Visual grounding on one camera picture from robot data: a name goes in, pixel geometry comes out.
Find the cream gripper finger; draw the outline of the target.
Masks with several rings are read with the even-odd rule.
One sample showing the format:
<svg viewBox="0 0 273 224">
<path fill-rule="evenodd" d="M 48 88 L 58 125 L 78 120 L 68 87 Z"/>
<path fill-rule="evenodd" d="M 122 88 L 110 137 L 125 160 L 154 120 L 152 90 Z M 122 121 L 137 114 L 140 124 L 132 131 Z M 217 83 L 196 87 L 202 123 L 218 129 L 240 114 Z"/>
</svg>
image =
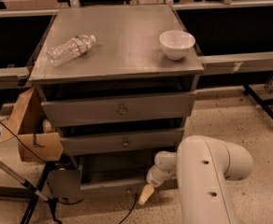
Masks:
<svg viewBox="0 0 273 224">
<path fill-rule="evenodd" d="M 138 199 L 138 203 L 143 205 L 154 193 L 154 187 L 150 184 L 144 186 Z"/>
</svg>

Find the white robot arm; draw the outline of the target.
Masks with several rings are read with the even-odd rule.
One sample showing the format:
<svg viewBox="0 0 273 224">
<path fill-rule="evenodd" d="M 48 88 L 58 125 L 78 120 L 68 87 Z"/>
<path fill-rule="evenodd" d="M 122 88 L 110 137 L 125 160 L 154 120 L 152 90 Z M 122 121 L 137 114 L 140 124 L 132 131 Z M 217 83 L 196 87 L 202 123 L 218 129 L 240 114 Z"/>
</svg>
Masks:
<svg viewBox="0 0 273 224">
<path fill-rule="evenodd" d="M 191 135 L 175 152 L 155 155 L 138 202 L 145 203 L 166 180 L 176 179 L 183 224 L 240 224 L 225 182 L 249 177 L 252 168 L 245 147 Z"/>
</svg>

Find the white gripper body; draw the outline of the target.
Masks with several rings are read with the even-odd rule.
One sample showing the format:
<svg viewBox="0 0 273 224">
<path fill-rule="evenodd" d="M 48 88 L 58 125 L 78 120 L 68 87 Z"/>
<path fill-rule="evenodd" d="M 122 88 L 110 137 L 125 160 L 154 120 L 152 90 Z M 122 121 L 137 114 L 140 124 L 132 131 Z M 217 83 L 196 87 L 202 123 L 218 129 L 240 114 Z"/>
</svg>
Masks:
<svg viewBox="0 0 273 224">
<path fill-rule="evenodd" d="M 147 183 L 152 187 L 159 188 L 169 179 L 176 178 L 176 167 L 154 164 L 147 173 Z"/>
</svg>

